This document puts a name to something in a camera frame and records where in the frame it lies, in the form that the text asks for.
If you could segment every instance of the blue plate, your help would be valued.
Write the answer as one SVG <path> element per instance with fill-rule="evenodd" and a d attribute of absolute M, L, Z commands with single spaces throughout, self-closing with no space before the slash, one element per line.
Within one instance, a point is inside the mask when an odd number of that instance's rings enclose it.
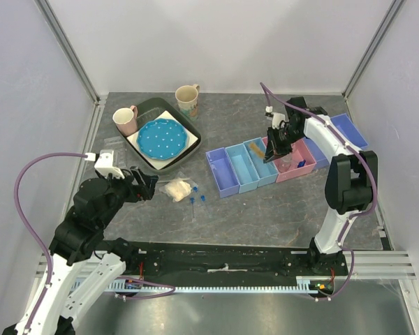
<path fill-rule="evenodd" d="M 155 119 L 140 129 L 137 143 L 144 155 L 163 161 L 178 156 L 186 147 L 187 140 L 188 135 L 178 122 Z"/>

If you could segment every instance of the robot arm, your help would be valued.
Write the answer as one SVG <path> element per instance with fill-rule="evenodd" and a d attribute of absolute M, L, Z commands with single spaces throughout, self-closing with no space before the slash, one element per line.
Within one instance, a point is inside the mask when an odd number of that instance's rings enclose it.
<path fill-rule="evenodd" d="M 348 140 L 330 122 L 326 111 L 321 107 L 307 107 L 303 97 L 291 98 L 288 103 L 306 109 L 325 121 L 323 124 L 314 117 L 306 116 L 286 106 L 288 121 L 280 122 L 279 128 L 276 128 L 275 124 L 267 130 L 268 142 L 264 157 L 264 163 L 267 163 L 291 153 L 292 143 L 305 136 L 318 145 L 330 162 L 328 180 L 325 185 L 329 209 L 322 228 L 309 247 L 312 257 L 309 262 L 315 265 L 322 259 L 334 257 L 341 252 L 339 246 L 355 220 L 353 214 L 364 211 L 372 201 L 372 187 L 357 157 L 330 130 L 331 128 L 336 131 L 341 139 L 348 143 Z M 273 117 L 273 120 L 284 119 L 277 117 L 276 113 L 270 115 L 269 111 L 266 116 Z M 373 151 L 361 151 L 351 143 L 348 143 L 348 147 L 364 158 L 376 180 L 377 155 Z"/>
<path fill-rule="evenodd" d="M 117 239 L 84 283 L 68 295 L 81 269 L 103 241 L 104 229 L 115 214 L 125 202 L 151 200 L 158 181 L 157 176 L 147 176 L 138 168 L 128 171 L 113 166 L 111 150 L 101 151 L 98 158 L 95 154 L 87 155 L 88 161 L 95 161 L 98 178 L 88 179 L 80 185 L 73 198 L 74 205 L 55 231 L 50 244 L 53 261 L 50 284 L 45 286 L 45 271 L 24 317 L 5 329 L 3 335 L 74 334 L 74 329 L 104 289 L 124 273 L 128 263 L 137 262 L 138 253 L 123 239 Z M 44 288 L 47 288 L 45 296 L 38 305 Z M 29 316 L 35 308 L 37 312 L 27 329 Z"/>

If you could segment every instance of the mug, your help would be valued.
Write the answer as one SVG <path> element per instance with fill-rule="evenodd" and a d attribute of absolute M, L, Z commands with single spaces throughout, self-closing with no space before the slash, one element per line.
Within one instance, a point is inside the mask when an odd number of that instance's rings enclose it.
<path fill-rule="evenodd" d="M 175 98 L 177 99 L 180 112 L 190 119 L 197 119 L 198 116 L 197 97 L 199 91 L 200 86 L 197 84 L 185 85 L 175 91 Z"/>
<path fill-rule="evenodd" d="M 138 130 L 137 125 L 137 106 L 131 106 L 130 108 L 119 108 L 113 113 L 113 121 L 117 125 L 117 128 L 124 137 L 128 137 Z"/>

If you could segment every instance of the gray tabletop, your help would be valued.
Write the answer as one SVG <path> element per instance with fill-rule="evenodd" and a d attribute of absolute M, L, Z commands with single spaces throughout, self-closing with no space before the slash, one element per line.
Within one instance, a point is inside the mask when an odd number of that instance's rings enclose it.
<path fill-rule="evenodd" d="M 161 97 L 172 105 L 169 93 L 111 93 L 93 150 L 104 146 L 104 139 L 118 136 L 112 114 L 121 107 L 137 105 L 148 98 Z M 310 106 L 322 106 L 330 116 L 346 112 L 341 96 L 306 96 Z M 275 111 L 284 108 L 275 105 Z M 265 98 L 261 94 L 201 94 L 199 117 L 195 122 L 202 134 L 197 152 L 177 167 L 161 175 L 172 179 L 178 172 L 191 178 L 207 198 L 211 217 L 200 201 L 195 204 L 196 221 L 191 220 L 191 204 L 186 198 L 174 203 L 158 192 L 148 202 L 125 204 L 105 231 L 106 239 L 123 237 L 129 241 L 161 241 L 205 244 L 306 247 L 320 230 L 328 205 L 324 197 L 327 168 L 270 184 L 254 191 L 220 199 L 205 152 L 242 143 L 266 135 L 270 122 L 264 117 Z M 127 165 L 141 165 L 140 158 L 127 145 Z M 83 179 L 94 177 L 88 164 Z M 375 215 L 358 218 L 345 244 L 351 248 L 382 249 Z"/>

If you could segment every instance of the white wall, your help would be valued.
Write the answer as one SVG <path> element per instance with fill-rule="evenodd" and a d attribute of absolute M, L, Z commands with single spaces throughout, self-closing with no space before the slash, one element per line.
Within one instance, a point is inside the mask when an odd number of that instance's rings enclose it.
<path fill-rule="evenodd" d="M 419 278 L 419 0 L 407 1 L 350 100 L 378 154 L 381 205 L 392 240 Z"/>
<path fill-rule="evenodd" d="M 0 334 L 21 317 L 41 251 L 18 218 L 13 184 L 31 159 L 79 151 L 92 102 L 33 0 L 0 0 Z M 78 158 L 24 178 L 24 212 L 45 242 L 59 224 Z"/>
<path fill-rule="evenodd" d="M 99 94 L 341 92 L 391 0 L 50 0 Z"/>

